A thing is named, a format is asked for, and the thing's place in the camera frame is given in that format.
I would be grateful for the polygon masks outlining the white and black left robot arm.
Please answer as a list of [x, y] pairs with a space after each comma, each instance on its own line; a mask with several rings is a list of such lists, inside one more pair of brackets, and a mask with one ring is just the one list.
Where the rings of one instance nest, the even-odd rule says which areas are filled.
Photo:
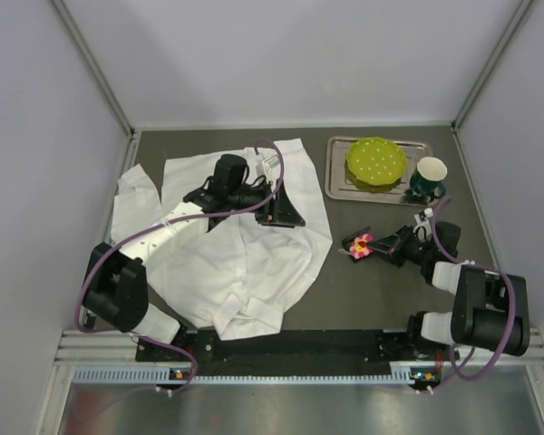
[[284, 187], [281, 154], [257, 156], [257, 177], [247, 181], [248, 163], [224, 154], [212, 175], [185, 195], [159, 223], [111, 246], [101, 243], [90, 257], [78, 299], [86, 309], [122, 333], [133, 333], [159, 345], [177, 343], [185, 335], [180, 322], [149, 301], [148, 276], [190, 240], [223, 220], [252, 213], [265, 227], [302, 227]]

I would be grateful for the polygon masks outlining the pink flower brooch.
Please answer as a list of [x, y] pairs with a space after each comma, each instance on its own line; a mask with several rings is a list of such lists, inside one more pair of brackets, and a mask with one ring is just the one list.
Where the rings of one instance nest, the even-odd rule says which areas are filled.
[[373, 236], [369, 233], [363, 233], [360, 236], [353, 237], [350, 241], [344, 241], [339, 252], [348, 256], [352, 261], [358, 262], [369, 257], [374, 250], [369, 246], [373, 241]]

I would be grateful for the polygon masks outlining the white shirt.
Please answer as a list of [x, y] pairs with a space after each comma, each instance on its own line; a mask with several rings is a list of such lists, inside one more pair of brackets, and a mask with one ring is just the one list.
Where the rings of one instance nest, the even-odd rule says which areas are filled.
[[[275, 175], [303, 227], [260, 226], [253, 215], [229, 217], [148, 270], [148, 283], [177, 314], [222, 340], [276, 334], [284, 313], [315, 282], [333, 245], [316, 168], [299, 139], [276, 143], [285, 166]], [[220, 153], [169, 159], [156, 188], [141, 166], [125, 172], [114, 198], [113, 242], [160, 222], [213, 174]]]

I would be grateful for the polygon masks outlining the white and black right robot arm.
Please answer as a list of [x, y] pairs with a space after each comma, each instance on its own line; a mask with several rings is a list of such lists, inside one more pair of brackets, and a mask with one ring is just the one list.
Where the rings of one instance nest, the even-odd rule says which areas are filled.
[[502, 276], [472, 263], [455, 263], [461, 228], [449, 222], [435, 225], [427, 235], [404, 226], [394, 234], [369, 243], [385, 262], [397, 267], [410, 262], [420, 268], [425, 283], [453, 296], [446, 313], [421, 311], [409, 317], [409, 340], [418, 346], [455, 343], [495, 351], [503, 338], [503, 352], [522, 356], [529, 348], [529, 308], [526, 280]]

